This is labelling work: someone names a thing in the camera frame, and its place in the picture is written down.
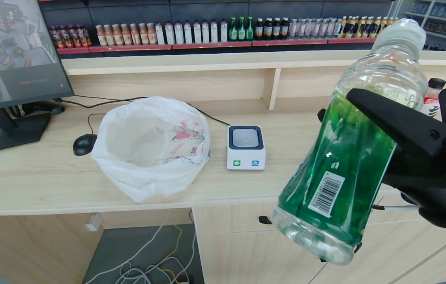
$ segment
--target computer monitor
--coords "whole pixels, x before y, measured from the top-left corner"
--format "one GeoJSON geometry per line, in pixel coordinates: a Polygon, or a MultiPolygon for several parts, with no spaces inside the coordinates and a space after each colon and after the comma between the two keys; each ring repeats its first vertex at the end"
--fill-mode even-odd
{"type": "Polygon", "coordinates": [[[39,141],[51,116],[12,119],[6,107],[71,95],[37,0],[0,0],[0,149],[39,141]]]}

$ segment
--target bottle bottom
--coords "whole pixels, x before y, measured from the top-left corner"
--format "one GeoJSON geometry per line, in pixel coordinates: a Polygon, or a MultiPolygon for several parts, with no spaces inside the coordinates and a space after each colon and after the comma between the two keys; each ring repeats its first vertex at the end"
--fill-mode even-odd
{"type": "Polygon", "coordinates": [[[271,221],[286,237],[330,263],[347,265],[353,260],[353,247],[279,207],[274,209],[271,221]]]}

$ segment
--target monitor stand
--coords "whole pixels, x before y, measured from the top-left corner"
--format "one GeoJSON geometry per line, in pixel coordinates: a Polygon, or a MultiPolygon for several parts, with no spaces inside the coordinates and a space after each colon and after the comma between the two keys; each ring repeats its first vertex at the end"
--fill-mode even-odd
{"type": "Polygon", "coordinates": [[[42,113],[12,119],[0,108],[0,150],[41,140],[51,113],[42,113]]]}

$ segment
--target computer mouse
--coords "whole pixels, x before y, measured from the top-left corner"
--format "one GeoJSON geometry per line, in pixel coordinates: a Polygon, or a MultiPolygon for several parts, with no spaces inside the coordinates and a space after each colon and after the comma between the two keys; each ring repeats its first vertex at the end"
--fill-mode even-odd
{"type": "Polygon", "coordinates": [[[85,134],[82,136],[79,136],[75,141],[74,145],[72,146],[74,150],[75,156],[84,156],[88,153],[90,153],[93,149],[93,145],[95,144],[95,141],[97,140],[96,134],[85,134]]]}

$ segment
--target surveillance camera footage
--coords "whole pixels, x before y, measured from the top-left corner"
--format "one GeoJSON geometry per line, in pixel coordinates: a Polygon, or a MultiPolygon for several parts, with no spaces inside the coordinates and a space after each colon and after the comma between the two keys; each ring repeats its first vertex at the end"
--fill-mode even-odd
{"type": "Polygon", "coordinates": [[[0,0],[0,103],[67,92],[37,1],[0,0]]]}

